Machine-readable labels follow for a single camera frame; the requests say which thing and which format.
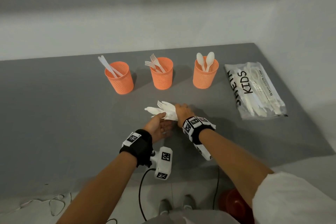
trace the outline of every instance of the floor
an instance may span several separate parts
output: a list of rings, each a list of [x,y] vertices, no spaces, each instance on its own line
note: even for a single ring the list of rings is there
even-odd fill
[[[217,185],[216,179],[200,180],[179,183],[163,183],[156,185],[142,186],[141,188],[141,205],[147,219],[153,218],[158,214],[158,205],[160,200],[166,198],[174,208],[182,205],[183,196],[190,194],[195,198],[197,207],[200,209],[212,209],[213,197]],[[228,184],[220,179],[218,194],[228,188]],[[111,218],[116,218],[118,224],[140,224],[144,222],[138,203],[139,186],[129,186],[125,189],[120,201],[118,202]],[[33,201],[26,207],[9,214],[0,215],[0,223],[6,224],[55,224],[66,207],[70,203],[70,194],[65,195],[60,201],[49,202]],[[3,212],[9,201],[0,201],[0,212]],[[59,215],[53,217],[50,210]]]

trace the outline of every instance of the wrist tracker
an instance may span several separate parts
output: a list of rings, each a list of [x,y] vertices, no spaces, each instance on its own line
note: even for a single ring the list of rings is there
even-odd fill
[[[137,159],[138,166],[150,167],[152,162],[150,157],[153,151],[152,136],[144,129],[138,129],[135,133],[131,133],[123,142],[119,153],[126,151]]]
[[[194,143],[195,148],[206,159],[211,160],[212,157],[208,150],[199,140],[199,134],[203,129],[209,128],[211,130],[216,129],[216,125],[212,124],[205,118],[192,116],[186,119],[183,123],[183,133]]]

